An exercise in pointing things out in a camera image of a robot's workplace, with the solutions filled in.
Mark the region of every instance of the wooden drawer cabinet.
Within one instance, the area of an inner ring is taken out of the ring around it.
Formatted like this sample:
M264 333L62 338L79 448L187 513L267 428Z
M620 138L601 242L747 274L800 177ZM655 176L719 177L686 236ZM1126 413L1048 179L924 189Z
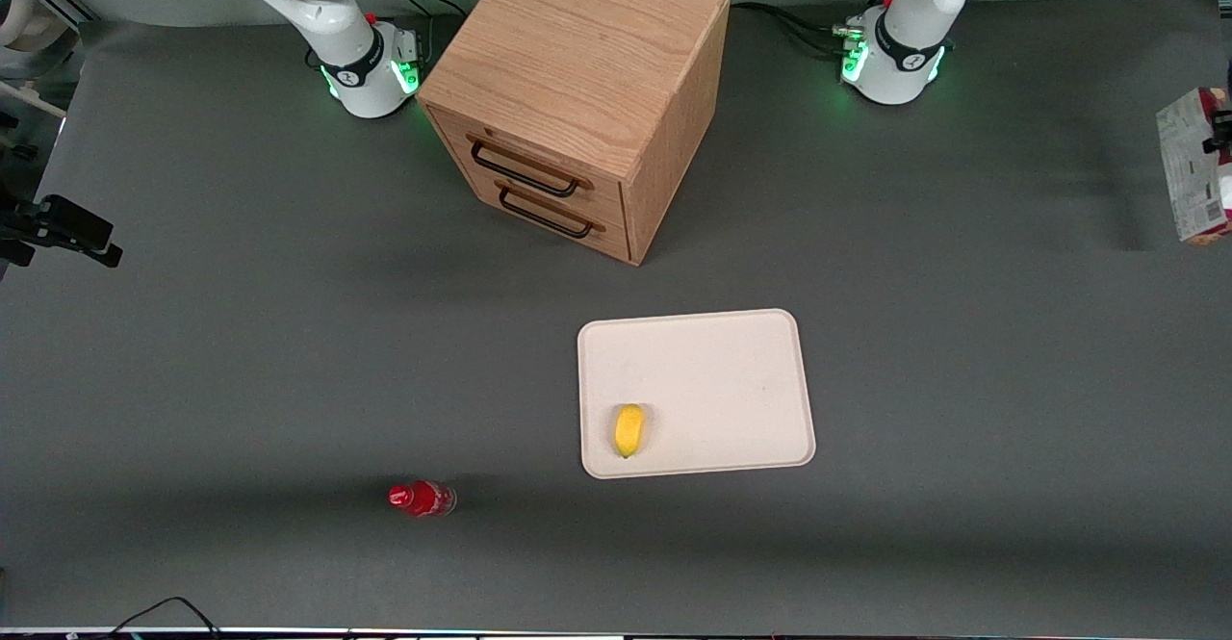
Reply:
M715 115L729 0L480 0L419 102L480 201L641 264Z

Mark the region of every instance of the white tray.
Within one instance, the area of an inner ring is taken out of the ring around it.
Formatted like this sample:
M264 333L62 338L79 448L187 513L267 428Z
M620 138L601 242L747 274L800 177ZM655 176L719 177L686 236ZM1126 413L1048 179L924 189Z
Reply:
M578 333L582 464L595 478L807 464L817 450L796 318L787 311L598 321ZM612 444L642 404L641 449Z

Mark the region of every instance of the drawer handle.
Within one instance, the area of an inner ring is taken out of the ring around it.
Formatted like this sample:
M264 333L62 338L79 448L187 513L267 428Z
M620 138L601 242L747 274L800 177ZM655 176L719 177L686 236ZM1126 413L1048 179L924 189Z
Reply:
M536 215L535 212L532 212L530 210L524 210L522 207L519 207L517 205L514 205L514 203L509 202L509 200L505 200L505 197L508 197L508 196L509 196L509 189L508 187L501 187L500 189L500 206L501 207L505 207L506 210L509 210L510 212L514 212L517 216L526 217L526 218L531 219L535 223L546 226L546 227L551 228L552 231L554 231L557 233L561 233L563 236L568 236L569 238L577 238L578 240L580 240L580 239L585 238L586 236L590 236L590 229L595 227L594 223L586 222L586 226L584 228L582 228L582 231L573 231L572 228L563 227L563 226L556 223L554 221L552 221L549 218L541 217L541 216Z
M522 175L519 171L506 169L500 164L489 162L488 159L480 157L479 150L483 148L484 148L483 142L479 142L478 139L474 142L474 144L471 146L471 158L474 159L474 163L479 164L480 166L488 170L496 171L500 175L505 176L506 179L516 180L517 183L524 185L530 185L531 187L536 190L542 190L542 192L547 192L549 196L553 197L568 197L569 195L573 195L574 190L578 189L578 179L570 180L568 187L559 189L559 187L551 187L551 185L535 180L529 175Z

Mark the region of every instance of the gray mat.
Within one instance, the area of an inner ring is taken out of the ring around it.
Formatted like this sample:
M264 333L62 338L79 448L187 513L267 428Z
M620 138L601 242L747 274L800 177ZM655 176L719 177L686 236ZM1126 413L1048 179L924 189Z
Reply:
M6 624L1232 633L1232 244L1177 243L1154 136L1223 80L1214 0L976 4L902 109L734 12L641 269L287 27L95 38L48 190L127 254L0 285ZM577 330L750 307L800 322L812 464L588 477Z

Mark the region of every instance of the drawer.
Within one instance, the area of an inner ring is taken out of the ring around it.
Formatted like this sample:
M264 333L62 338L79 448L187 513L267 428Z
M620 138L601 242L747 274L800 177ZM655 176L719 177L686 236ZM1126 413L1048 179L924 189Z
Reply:
M600 253L628 260L625 224L583 216L509 180L479 180L472 185L480 201L515 217L564 236Z
M586 175L577 166L562 168L561 162L542 158L517 139L473 120L436 107L429 113L477 194L499 180L520 195L537 197L567 213L620 224L623 231L625 208L617 181Z

